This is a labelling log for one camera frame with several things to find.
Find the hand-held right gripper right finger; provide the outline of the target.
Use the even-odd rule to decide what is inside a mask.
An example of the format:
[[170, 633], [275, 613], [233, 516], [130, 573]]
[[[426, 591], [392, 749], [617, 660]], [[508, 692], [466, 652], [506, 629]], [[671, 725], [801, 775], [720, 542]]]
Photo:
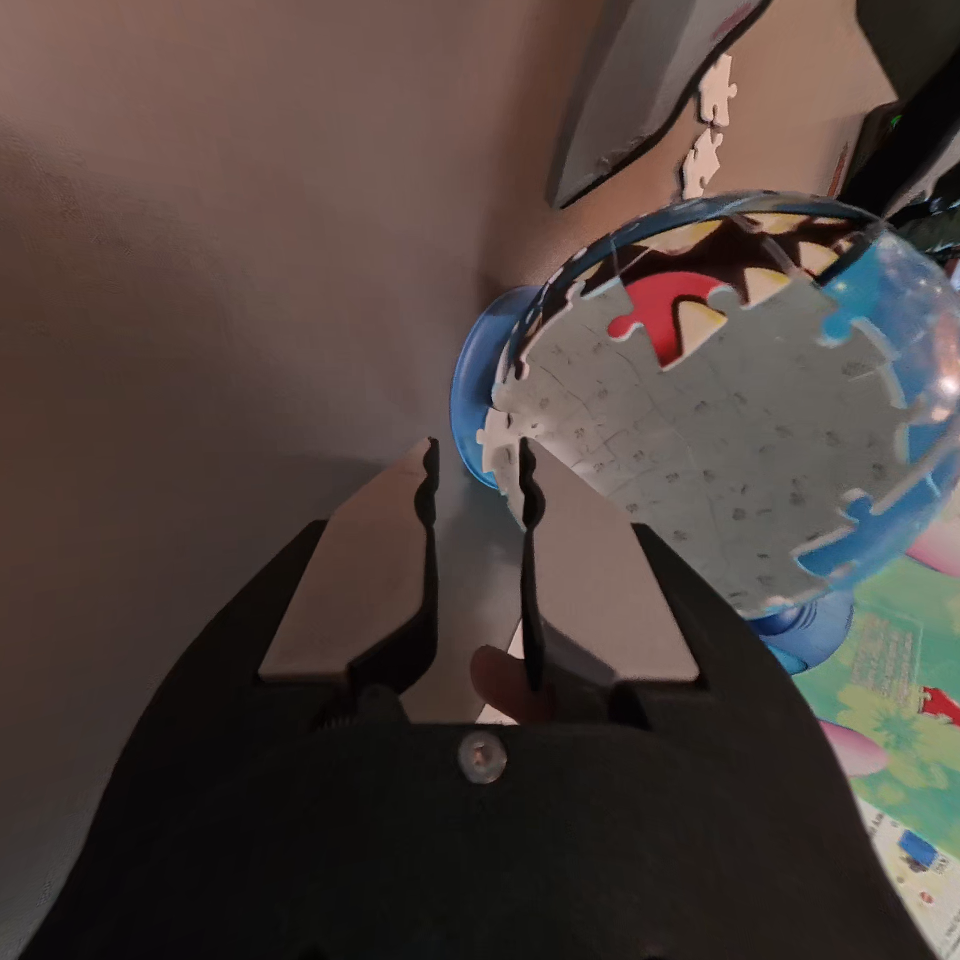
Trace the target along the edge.
[[629, 516], [538, 441], [522, 438], [521, 621], [533, 690], [688, 684], [700, 675]]

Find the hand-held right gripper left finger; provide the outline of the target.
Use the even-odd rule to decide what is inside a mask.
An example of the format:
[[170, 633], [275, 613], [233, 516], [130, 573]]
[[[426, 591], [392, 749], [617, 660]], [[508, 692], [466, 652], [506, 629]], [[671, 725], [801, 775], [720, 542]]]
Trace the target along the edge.
[[439, 443], [423, 438], [326, 522], [258, 668], [266, 683], [403, 694], [438, 648]]

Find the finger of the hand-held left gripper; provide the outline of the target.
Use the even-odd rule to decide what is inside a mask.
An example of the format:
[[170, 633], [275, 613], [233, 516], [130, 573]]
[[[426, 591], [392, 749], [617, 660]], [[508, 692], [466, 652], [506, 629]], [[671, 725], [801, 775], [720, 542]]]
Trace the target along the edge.
[[721, 55], [770, 1], [606, 1], [549, 169], [564, 210], [651, 151]]

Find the blue puzzle ball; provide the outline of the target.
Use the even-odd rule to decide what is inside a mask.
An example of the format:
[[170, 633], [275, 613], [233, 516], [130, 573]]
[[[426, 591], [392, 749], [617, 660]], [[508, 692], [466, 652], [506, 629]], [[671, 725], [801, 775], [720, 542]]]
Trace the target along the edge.
[[683, 200], [491, 303], [450, 416], [517, 518], [527, 438], [761, 618], [874, 575], [949, 502], [958, 292], [838, 200]]

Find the loose puzzle piece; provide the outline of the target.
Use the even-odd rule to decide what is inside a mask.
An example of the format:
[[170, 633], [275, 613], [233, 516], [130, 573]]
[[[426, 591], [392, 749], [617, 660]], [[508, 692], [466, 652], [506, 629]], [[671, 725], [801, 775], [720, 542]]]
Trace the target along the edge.
[[731, 80], [733, 57], [719, 54], [698, 84], [698, 107], [702, 124], [714, 129], [730, 125], [730, 102], [738, 95], [738, 87]]
[[687, 201], [705, 196], [706, 188], [720, 169], [717, 151], [723, 133], [708, 126], [694, 141], [680, 165], [680, 197]]

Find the green printed puzzle box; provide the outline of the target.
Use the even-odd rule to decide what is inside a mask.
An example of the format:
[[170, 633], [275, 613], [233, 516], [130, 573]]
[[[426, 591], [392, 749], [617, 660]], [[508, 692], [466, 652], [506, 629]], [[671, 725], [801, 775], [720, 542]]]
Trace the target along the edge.
[[920, 932], [958, 958], [958, 512], [853, 590], [751, 626], [820, 720]]

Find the person's right hand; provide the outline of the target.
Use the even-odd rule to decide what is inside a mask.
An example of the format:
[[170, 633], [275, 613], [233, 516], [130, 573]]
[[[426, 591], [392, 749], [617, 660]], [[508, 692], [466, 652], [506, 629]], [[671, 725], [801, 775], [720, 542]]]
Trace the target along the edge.
[[474, 651], [469, 663], [474, 692], [486, 706], [518, 725], [546, 724], [555, 719], [556, 697], [551, 686], [534, 690], [524, 660], [490, 645]]

